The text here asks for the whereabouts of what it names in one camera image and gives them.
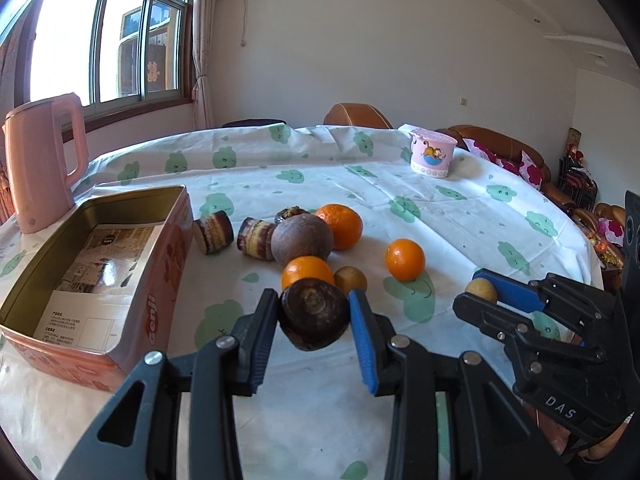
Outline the person's right hand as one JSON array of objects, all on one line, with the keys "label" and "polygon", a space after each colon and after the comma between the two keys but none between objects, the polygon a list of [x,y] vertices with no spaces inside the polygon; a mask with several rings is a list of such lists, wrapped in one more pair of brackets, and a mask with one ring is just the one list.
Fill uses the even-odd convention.
[{"label": "person's right hand", "polygon": [[594,462],[597,460],[603,460],[612,452],[612,449],[615,448],[615,445],[627,429],[630,420],[631,415],[629,415],[610,436],[598,444],[593,445],[591,448],[588,448],[588,450],[580,452],[579,455],[582,456],[584,460],[593,460]]}]

